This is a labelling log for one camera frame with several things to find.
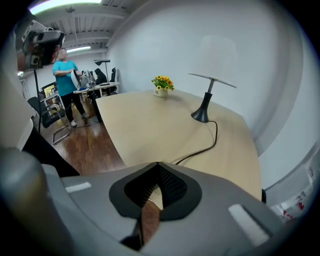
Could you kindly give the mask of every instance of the fluorescent light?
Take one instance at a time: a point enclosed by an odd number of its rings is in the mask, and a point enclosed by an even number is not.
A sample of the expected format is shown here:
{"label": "fluorescent light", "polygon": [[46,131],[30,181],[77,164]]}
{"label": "fluorescent light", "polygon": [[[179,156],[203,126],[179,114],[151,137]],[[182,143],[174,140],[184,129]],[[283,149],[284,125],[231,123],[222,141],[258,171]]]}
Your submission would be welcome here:
{"label": "fluorescent light", "polygon": [[33,15],[36,15],[40,12],[43,12],[53,7],[70,5],[70,4],[85,4],[85,3],[100,4],[101,0],[49,0],[43,3],[40,3],[30,8],[29,10]]}
{"label": "fluorescent light", "polygon": [[72,53],[72,52],[82,51],[82,50],[88,50],[88,49],[91,49],[91,46],[74,48],[74,49],[66,50],[66,52],[67,52],[67,53]]}

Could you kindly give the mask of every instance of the brown hardwood floor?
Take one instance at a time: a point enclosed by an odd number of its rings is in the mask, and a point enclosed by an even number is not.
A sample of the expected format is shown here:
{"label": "brown hardwood floor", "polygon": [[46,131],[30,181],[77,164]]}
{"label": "brown hardwood floor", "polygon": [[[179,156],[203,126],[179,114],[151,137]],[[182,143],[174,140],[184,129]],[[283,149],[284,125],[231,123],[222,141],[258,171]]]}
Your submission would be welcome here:
{"label": "brown hardwood floor", "polygon": [[[85,102],[83,107],[85,112],[91,116],[86,126],[84,126],[85,123],[78,110],[73,107],[73,118],[76,120],[78,128],[72,129],[67,138],[56,145],[52,143],[52,134],[63,125],[60,120],[48,128],[41,126],[41,135],[80,175],[93,175],[125,168],[126,166],[118,154],[105,125],[93,121],[95,112],[91,102]],[[63,130],[56,136],[60,138],[64,134],[65,131]],[[147,243],[157,231],[160,224],[160,212],[161,210],[149,200],[143,207],[141,218],[144,243]]]}

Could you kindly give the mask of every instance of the white ceiling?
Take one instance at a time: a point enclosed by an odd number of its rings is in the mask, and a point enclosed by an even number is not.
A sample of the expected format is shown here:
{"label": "white ceiling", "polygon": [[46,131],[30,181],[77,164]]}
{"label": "white ceiling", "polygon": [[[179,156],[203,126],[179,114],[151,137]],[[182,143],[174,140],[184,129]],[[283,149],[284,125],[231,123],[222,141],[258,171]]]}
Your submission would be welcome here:
{"label": "white ceiling", "polygon": [[[63,47],[67,49],[78,46],[101,49],[125,19],[147,1],[102,0],[100,4],[63,5],[36,14],[35,20],[65,33]],[[74,10],[73,13],[68,13],[68,9]]]}

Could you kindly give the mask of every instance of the white flower pot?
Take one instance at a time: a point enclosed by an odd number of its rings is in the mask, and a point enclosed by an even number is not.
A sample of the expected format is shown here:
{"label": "white flower pot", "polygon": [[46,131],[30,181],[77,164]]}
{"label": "white flower pot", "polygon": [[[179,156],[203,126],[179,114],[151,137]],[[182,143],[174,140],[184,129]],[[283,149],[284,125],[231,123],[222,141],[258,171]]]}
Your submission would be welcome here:
{"label": "white flower pot", "polygon": [[166,98],[168,97],[168,90],[165,90],[164,88],[161,88],[161,90],[158,90],[157,87],[155,87],[153,91],[153,95],[160,98]]}

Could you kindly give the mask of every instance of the shoe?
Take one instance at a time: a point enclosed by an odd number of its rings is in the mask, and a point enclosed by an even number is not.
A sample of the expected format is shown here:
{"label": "shoe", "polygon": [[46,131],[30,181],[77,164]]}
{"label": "shoe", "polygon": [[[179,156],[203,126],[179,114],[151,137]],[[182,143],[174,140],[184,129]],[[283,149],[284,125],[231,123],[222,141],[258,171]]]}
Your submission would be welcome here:
{"label": "shoe", "polygon": [[82,119],[87,119],[87,118],[90,117],[90,115],[87,114],[87,113],[83,113],[83,114],[81,115],[81,117],[82,117]]}
{"label": "shoe", "polygon": [[76,127],[76,126],[77,126],[77,123],[75,122],[75,120],[72,120],[72,122],[70,123],[70,125],[71,125],[72,127]]}

